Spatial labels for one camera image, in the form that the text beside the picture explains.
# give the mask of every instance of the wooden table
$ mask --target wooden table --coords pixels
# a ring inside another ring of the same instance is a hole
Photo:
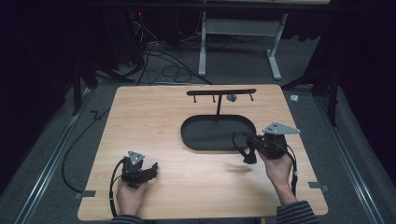
[[[223,99],[221,114],[250,119],[258,133],[273,121],[295,127],[277,85],[119,88],[86,187],[94,190],[95,196],[82,199],[78,217],[112,218],[109,181],[115,165],[128,156],[128,150],[146,155],[143,169],[156,161],[160,167],[158,176],[149,181],[138,214],[144,219],[274,216],[279,201],[259,157],[258,163],[248,165],[237,152],[199,152],[181,140],[184,120],[198,114],[216,114],[217,109],[212,96],[197,96],[194,103],[187,91],[234,89],[256,89],[254,101],[248,94],[237,95],[235,102]],[[297,197],[308,200],[317,215],[326,214],[321,190],[308,186],[317,179],[300,135],[287,134],[286,139],[298,161]]]

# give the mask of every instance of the hand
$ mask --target hand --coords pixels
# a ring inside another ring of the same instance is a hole
[[[280,159],[269,160],[260,152],[260,157],[265,163],[265,171],[271,183],[274,185],[277,197],[282,206],[297,202],[297,198],[291,192],[289,176],[292,167],[290,157],[285,154]]]
[[[135,216],[142,204],[144,193],[148,183],[145,182],[138,189],[130,188],[128,183],[119,179],[117,189],[117,203],[119,204],[121,215]]]

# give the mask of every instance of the person's left hand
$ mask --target person's left hand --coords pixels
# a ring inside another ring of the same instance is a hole
[[[145,182],[138,189],[130,188],[128,183],[119,179],[117,189],[117,203],[119,204],[121,215],[135,216],[142,204],[144,193],[148,183]]]

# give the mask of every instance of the gray carpet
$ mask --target gray carpet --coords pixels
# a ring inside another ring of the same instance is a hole
[[[238,36],[236,38],[238,38],[237,41],[233,40],[221,49],[217,49],[218,46],[222,46],[221,42],[209,41],[208,45],[212,48],[207,51],[205,78],[212,84],[275,83],[284,85],[303,75],[318,43],[317,40],[305,42],[300,42],[297,39],[282,40],[276,54],[282,80],[274,81],[269,64],[263,55],[265,50],[263,46],[270,46],[271,40],[264,38],[250,41],[251,39],[241,39]],[[161,44],[159,49],[172,54],[186,64],[190,70],[196,72],[198,70],[199,47],[194,42],[189,42],[189,45],[180,45],[175,49]],[[151,53],[166,57],[156,51]],[[161,73],[163,68],[169,65],[172,64],[164,59],[149,57],[148,75],[143,74],[142,85],[147,85],[154,80],[157,76],[154,71]],[[176,72],[176,68],[170,67],[163,72],[172,76],[172,72]],[[187,76],[183,76],[176,80],[187,80],[186,78]],[[160,76],[157,81],[161,82],[160,84],[175,82],[175,77]],[[198,77],[192,77],[188,82],[204,84]],[[103,119],[96,121],[74,145],[73,143],[92,124],[94,114],[91,111],[95,110],[101,114],[109,109],[117,87],[121,85],[125,84],[100,79],[99,87],[96,90],[91,90],[92,96],[81,111],[77,124],[66,142],[64,148],[73,147],[66,160],[65,174],[70,184],[77,189],[84,189],[87,183],[93,159],[106,125],[106,115]],[[375,204],[384,220],[383,223],[392,223],[396,220],[396,204],[392,200],[396,198],[395,188],[370,149],[358,122],[348,107],[342,90],[339,92],[336,111],[338,127],[334,128],[329,127],[327,118],[323,116],[318,105],[318,102],[326,102],[326,96],[319,97],[320,99],[312,97],[309,89],[310,86],[299,86],[299,88],[284,91],[284,94],[296,125],[302,131],[301,137],[318,181],[330,189],[323,193],[329,206],[329,213],[319,219],[323,223],[372,223],[350,180],[339,146],[332,136],[335,130],[342,136],[364,182],[374,196]],[[290,99],[292,94],[299,95],[297,103]],[[22,207],[35,187],[35,182],[72,119],[72,99],[72,91],[70,91],[66,95],[66,103],[48,122],[45,131],[37,140],[20,170],[1,195],[0,223],[14,223],[17,220]],[[32,216],[28,217],[29,223],[81,223],[77,217],[80,200],[75,199],[76,193],[63,182],[61,163],[62,158],[56,164],[54,174],[49,177],[50,182],[41,195],[42,197],[39,197],[39,203],[37,206],[33,206]],[[268,218],[267,222],[273,223],[274,220]]]

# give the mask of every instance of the sleeve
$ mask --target sleeve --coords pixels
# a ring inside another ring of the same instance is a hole
[[[140,217],[121,215],[113,217],[110,224],[143,224],[143,221]]]
[[[307,201],[279,206],[276,209],[276,224],[320,223]]]

